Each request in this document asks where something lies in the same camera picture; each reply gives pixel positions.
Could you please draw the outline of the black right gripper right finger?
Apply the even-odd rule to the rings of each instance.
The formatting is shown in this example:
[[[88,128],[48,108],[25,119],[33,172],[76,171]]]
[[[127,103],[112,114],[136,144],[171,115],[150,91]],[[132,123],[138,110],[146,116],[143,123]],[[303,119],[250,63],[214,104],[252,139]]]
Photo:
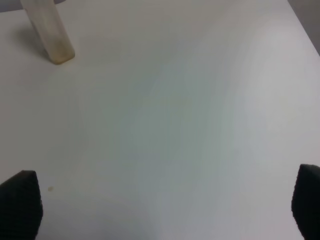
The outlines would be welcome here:
[[[291,211],[305,240],[320,238],[320,167],[299,166],[294,186]]]

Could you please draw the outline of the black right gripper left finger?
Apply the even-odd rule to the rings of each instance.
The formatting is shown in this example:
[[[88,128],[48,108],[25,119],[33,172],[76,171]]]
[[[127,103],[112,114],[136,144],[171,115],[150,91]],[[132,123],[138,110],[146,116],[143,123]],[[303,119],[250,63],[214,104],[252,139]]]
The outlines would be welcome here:
[[[0,184],[0,238],[34,240],[43,218],[37,174],[22,170]]]

